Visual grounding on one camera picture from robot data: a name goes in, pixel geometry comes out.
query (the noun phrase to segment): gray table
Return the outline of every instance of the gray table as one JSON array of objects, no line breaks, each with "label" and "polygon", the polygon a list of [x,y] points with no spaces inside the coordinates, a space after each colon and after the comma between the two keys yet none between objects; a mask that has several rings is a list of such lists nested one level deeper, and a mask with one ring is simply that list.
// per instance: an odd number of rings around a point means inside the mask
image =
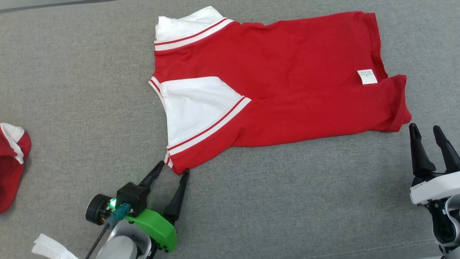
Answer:
[{"label": "gray table", "polygon": [[[84,258],[101,228],[84,218],[97,193],[138,182],[164,157],[166,116],[147,84],[159,15],[213,5],[239,22],[363,10],[377,13],[390,76],[439,170],[431,127],[460,150],[457,0],[117,0],[0,15],[0,121],[32,150],[12,208],[0,216],[1,258],[31,255],[44,233]],[[438,255],[431,217],[410,202],[408,126],[258,148],[230,148],[191,172],[177,250],[158,258],[407,259]],[[179,177],[164,169],[149,206]]]}]

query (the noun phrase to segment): green bracket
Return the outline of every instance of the green bracket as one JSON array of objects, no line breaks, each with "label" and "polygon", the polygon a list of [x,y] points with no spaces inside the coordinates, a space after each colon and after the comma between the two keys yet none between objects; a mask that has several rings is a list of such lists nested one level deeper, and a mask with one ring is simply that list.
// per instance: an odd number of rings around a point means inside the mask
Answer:
[{"label": "green bracket", "polygon": [[162,249],[172,252],[176,248],[176,229],[159,213],[145,209],[139,216],[135,218],[126,216],[125,219],[136,223],[136,225],[153,238]]}]

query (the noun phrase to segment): white tag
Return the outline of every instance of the white tag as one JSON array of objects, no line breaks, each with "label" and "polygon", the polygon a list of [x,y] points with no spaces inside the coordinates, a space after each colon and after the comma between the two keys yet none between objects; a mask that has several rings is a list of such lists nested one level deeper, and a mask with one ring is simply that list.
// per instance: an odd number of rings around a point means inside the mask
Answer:
[{"label": "white tag", "polygon": [[372,69],[358,70],[358,74],[361,77],[362,84],[377,83],[374,72]]}]

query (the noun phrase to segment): white cloth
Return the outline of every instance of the white cloth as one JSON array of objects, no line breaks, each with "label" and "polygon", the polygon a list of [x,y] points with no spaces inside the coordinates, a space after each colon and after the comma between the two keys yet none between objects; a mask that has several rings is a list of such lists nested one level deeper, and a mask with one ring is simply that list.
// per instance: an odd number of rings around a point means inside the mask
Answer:
[{"label": "white cloth", "polygon": [[167,41],[190,36],[222,18],[223,16],[212,6],[180,19],[160,16],[155,26],[155,37],[157,41]]},{"label": "white cloth", "polygon": [[43,255],[50,259],[78,259],[63,245],[44,234],[40,234],[34,243],[32,253]]},{"label": "white cloth", "polygon": [[159,87],[165,102],[169,146],[218,122],[242,97],[218,77],[166,81]]}]

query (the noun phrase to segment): red and white cloth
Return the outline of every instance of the red and white cloth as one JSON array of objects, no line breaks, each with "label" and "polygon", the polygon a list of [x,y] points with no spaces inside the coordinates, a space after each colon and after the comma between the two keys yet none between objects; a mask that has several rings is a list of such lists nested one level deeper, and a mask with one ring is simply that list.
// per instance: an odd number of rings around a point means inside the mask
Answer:
[{"label": "red and white cloth", "polygon": [[[167,116],[165,162],[177,174],[230,146],[399,131],[411,119],[406,76],[385,72],[373,13],[265,26],[209,6],[159,17],[155,28],[149,83]],[[362,70],[374,83],[362,80]]]},{"label": "red and white cloth", "polygon": [[0,123],[0,214],[16,197],[29,151],[30,138],[23,128]]}]

